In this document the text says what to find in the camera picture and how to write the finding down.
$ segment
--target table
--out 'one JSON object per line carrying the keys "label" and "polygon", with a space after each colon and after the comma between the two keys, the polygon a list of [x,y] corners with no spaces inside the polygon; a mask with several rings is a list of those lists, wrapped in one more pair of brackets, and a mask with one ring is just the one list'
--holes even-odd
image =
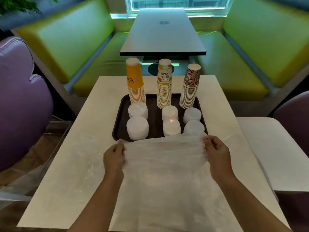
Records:
{"label": "table", "polygon": [[184,9],[141,9],[121,56],[206,55]]}
{"label": "table", "polygon": [[274,191],[309,191],[309,159],[273,118],[237,117]]}
{"label": "table", "polygon": [[[145,92],[156,93],[156,77],[143,79]],[[173,76],[172,93],[181,92],[183,79],[184,76]],[[71,226],[103,178],[102,154],[115,143],[112,130],[121,98],[126,94],[125,77],[98,79],[18,226],[60,229]],[[288,226],[215,76],[201,76],[197,97],[208,133],[223,139],[230,148],[236,176]],[[220,188],[211,179],[208,163],[205,168],[207,189],[201,192],[201,204],[212,226],[216,231],[241,232]],[[123,225],[117,231],[133,231],[132,225]]]}

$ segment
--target booth seat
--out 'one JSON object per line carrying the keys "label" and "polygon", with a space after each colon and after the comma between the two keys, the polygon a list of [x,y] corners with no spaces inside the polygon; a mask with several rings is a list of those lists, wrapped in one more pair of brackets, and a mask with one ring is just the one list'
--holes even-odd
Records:
{"label": "booth seat", "polygon": [[226,38],[199,33],[207,55],[196,61],[202,74],[216,75],[229,101],[261,101],[267,89],[284,87],[309,63],[308,12],[269,0],[234,0],[223,30]]}
{"label": "booth seat", "polygon": [[16,32],[61,84],[74,81],[77,96],[88,96],[99,76],[126,75],[128,57],[119,51],[127,34],[114,34],[104,0],[86,0]]}

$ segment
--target forearm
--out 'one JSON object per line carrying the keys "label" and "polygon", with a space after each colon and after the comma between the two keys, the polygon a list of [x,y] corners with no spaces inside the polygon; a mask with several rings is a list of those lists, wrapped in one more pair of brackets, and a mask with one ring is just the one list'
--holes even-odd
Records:
{"label": "forearm", "polygon": [[237,178],[219,186],[244,232],[291,232]]}
{"label": "forearm", "polygon": [[104,177],[90,201],[68,232],[107,232],[117,201],[121,181]]}

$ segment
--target green seat backrest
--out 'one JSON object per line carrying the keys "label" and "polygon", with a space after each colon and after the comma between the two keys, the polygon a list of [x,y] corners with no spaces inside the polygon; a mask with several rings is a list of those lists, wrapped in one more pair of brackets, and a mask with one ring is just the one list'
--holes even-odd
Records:
{"label": "green seat backrest", "polygon": [[283,87],[309,62],[309,13],[269,0],[234,0],[225,32]]}
{"label": "green seat backrest", "polygon": [[104,0],[86,0],[17,29],[60,83],[68,83],[113,32]]}

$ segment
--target hand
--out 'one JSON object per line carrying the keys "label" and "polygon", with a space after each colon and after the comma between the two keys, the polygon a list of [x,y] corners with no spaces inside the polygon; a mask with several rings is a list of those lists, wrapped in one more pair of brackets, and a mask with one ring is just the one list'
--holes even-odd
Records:
{"label": "hand", "polygon": [[206,136],[203,141],[208,152],[212,178],[220,187],[229,180],[235,179],[229,148],[216,136]]}
{"label": "hand", "polygon": [[105,153],[103,157],[103,163],[105,167],[104,178],[116,178],[115,180],[123,180],[123,165],[125,163],[125,156],[123,151],[126,148],[121,140],[118,144],[112,145]]}

